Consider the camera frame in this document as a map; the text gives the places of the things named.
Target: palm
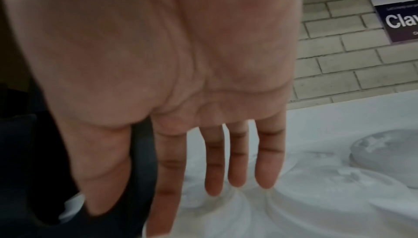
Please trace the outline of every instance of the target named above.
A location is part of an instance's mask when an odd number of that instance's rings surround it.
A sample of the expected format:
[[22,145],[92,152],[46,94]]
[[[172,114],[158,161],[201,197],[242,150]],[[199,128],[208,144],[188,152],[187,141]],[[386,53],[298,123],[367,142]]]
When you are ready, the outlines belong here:
[[93,214],[123,192],[130,124],[147,115],[159,161],[150,232],[170,230],[193,127],[207,142],[210,194],[222,188],[221,124],[231,133],[229,180],[245,182],[248,119],[257,120],[260,136],[257,180],[274,184],[300,0],[7,1]]

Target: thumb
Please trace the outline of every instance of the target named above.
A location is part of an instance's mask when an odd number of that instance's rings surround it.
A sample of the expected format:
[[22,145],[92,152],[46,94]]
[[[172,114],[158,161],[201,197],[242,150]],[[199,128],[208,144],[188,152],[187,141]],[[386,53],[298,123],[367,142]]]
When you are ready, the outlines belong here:
[[108,128],[55,116],[67,147],[72,176],[93,216],[108,212],[131,173],[131,127]]

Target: human hand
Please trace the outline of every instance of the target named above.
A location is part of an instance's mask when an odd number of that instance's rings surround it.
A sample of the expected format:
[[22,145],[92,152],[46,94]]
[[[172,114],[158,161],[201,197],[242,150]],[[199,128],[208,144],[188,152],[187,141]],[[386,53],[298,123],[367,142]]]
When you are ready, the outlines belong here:
[[186,133],[206,142],[206,189],[245,183],[248,119],[260,138],[256,179],[276,182],[285,151],[301,0],[5,0],[92,215],[111,209],[131,169],[131,124],[151,116],[158,180],[147,235],[171,230]]

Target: purple sign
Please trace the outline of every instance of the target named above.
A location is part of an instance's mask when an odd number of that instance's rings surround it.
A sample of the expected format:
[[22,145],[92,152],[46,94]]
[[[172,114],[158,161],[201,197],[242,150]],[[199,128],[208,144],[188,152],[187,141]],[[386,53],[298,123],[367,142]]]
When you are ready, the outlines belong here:
[[371,0],[392,43],[418,39],[418,0]]

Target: finger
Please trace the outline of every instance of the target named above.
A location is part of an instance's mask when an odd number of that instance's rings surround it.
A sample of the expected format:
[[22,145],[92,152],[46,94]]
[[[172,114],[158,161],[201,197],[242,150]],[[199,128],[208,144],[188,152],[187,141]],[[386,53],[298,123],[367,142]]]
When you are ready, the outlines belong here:
[[249,126],[248,121],[226,125],[229,130],[231,157],[229,158],[228,180],[234,187],[242,187],[247,181]]
[[122,196],[131,173],[130,126],[106,128],[55,118],[66,144],[71,173],[91,215],[108,212]]
[[279,177],[286,146],[286,111],[256,121],[260,143],[256,163],[256,180],[262,188],[271,188]]
[[147,237],[171,231],[179,208],[186,168],[186,134],[154,134],[158,177],[150,214]]
[[209,195],[218,196],[222,192],[225,176],[225,138],[222,125],[200,128],[206,145],[205,188]]

